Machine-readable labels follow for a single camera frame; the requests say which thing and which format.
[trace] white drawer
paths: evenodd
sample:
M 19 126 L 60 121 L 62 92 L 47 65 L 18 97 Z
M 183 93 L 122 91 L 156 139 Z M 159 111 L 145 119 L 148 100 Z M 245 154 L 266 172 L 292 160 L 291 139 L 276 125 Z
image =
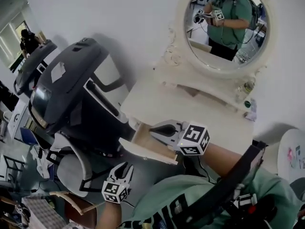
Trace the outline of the white drawer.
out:
M 176 152 L 154 139 L 149 133 L 150 128 L 151 126 L 141 123 L 131 142 L 123 138 L 119 141 L 128 152 L 134 155 L 177 165 Z

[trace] wooden chair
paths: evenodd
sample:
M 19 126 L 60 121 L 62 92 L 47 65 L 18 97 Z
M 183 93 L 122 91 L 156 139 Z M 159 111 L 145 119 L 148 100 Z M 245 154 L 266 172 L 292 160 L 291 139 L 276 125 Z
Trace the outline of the wooden chair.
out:
M 95 229 L 97 224 L 96 208 L 105 202 L 98 205 L 93 205 L 81 197 L 69 192 L 50 192 L 50 195 L 58 196 L 66 201 L 65 216 L 68 219 L 71 219 L 75 223 L 88 229 Z

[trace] green sleeve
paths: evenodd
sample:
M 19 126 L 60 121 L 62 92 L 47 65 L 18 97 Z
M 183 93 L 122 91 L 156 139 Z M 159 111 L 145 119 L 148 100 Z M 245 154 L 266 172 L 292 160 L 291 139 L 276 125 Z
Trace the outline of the green sleeve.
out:
M 251 22 L 252 7 L 249 0 L 238 0 L 236 5 L 236 16 L 238 19 L 243 19 Z
M 277 214 L 270 222 L 272 228 L 288 229 L 293 227 L 301 208 L 301 201 L 296 197 L 286 180 L 259 168 L 254 180 L 246 190 L 248 193 L 255 193 L 258 200 L 269 194 L 274 195 Z

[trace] person in black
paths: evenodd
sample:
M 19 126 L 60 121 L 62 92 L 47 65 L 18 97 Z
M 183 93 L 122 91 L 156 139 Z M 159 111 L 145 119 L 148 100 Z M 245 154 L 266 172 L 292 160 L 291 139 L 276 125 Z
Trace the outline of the person in black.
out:
M 27 60 L 28 54 L 31 54 L 35 51 L 36 48 L 39 47 L 40 44 L 42 44 L 43 41 L 35 36 L 34 33 L 28 31 L 27 29 L 24 29 L 21 31 L 21 43 L 20 47 L 22 50 L 23 57 Z M 42 61 L 41 64 L 44 67 L 47 67 L 47 63 L 45 61 Z

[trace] round mirror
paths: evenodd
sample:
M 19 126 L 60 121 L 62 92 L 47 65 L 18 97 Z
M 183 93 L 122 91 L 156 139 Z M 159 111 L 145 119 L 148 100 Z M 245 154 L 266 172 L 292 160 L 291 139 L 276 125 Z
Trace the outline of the round mirror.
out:
M 177 37 L 196 68 L 235 78 L 264 66 L 277 29 L 270 0 L 181 0 L 178 10 L 185 5 Z

